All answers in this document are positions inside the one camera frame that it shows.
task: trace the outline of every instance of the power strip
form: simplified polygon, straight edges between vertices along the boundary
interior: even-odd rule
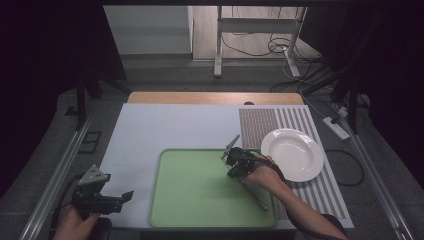
[[[339,137],[342,141],[345,141],[346,139],[350,138],[349,134],[347,134],[347,132],[345,132],[345,130],[343,130],[343,128],[341,128],[339,126],[338,123],[331,123],[331,118],[330,117],[326,117],[322,120],[324,122],[325,125],[327,125],[327,127],[329,127],[331,129],[331,131],[333,131],[333,133],[335,133],[337,135],[337,137]]]

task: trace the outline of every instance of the white plate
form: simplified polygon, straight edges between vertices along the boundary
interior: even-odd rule
[[[262,140],[261,153],[278,164],[284,177],[305,182],[316,177],[324,166],[324,153],[307,134],[294,129],[277,129]]]

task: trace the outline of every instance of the aluminum rail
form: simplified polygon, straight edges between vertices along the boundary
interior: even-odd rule
[[[84,139],[85,133],[90,126],[95,110],[97,109],[98,102],[96,100],[91,101],[91,104],[88,109],[87,119],[80,128],[76,131],[72,137],[71,142],[69,143],[67,149],[65,150],[62,158],[60,159],[56,169],[54,170],[50,181],[48,182],[46,188],[44,189],[43,194],[38,200],[37,205],[34,208],[25,228],[23,229],[19,239],[37,239],[38,234],[47,218],[47,215],[51,209],[51,206],[56,199],[57,194],[67,176],[70,166],[75,158],[75,155],[78,152],[78,148],[81,145],[82,140]]]
[[[365,171],[368,173],[367,177],[370,179],[371,186],[374,188],[374,191],[380,200],[380,204],[383,207],[393,229],[395,230],[396,235],[401,240],[414,240],[414,237],[409,230],[408,224],[406,223],[402,212],[400,211],[393,196],[390,194],[389,190],[381,179],[380,174],[372,163],[371,158],[368,155],[368,152],[366,151],[361,139],[352,131],[345,119],[340,119],[339,123],[343,125],[344,129],[347,130],[351,136],[350,142],[357,156],[361,160]]]

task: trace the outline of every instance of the wooden floor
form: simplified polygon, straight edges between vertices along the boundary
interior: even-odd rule
[[[217,35],[217,14],[216,6],[194,6],[194,36],[193,36],[193,58],[195,60],[210,60],[215,57],[216,35]],[[295,18],[296,7],[237,7],[224,6],[222,17],[245,17],[245,18]],[[238,34],[223,33],[223,40],[228,46],[247,52],[252,55],[261,55],[270,52],[268,43],[271,34]],[[290,40],[291,34],[272,34],[272,38],[285,38]],[[288,44],[284,39],[275,39],[277,44]],[[240,58],[284,58],[282,53],[271,53],[266,56],[249,56],[236,50],[228,48],[222,43],[222,55],[227,59]],[[296,46],[302,56],[315,58],[319,56],[309,45],[298,39]]]

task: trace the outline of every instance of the person's arm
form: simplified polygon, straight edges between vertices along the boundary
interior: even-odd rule
[[[297,197],[270,167],[262,163],[256,164],[255,171],[249,174],[245,178],[245,181],[247,183],[257,184],[268,190],[281,201],[293,219],[303,227],[328,236],[348,239],[337,227]],[[308,239],[316,239],[309,235],[305,236]]]
[[[100,213],[93,213],[84,221],[77,209],[70,205],[54,235],[54,240],[86,240]]]

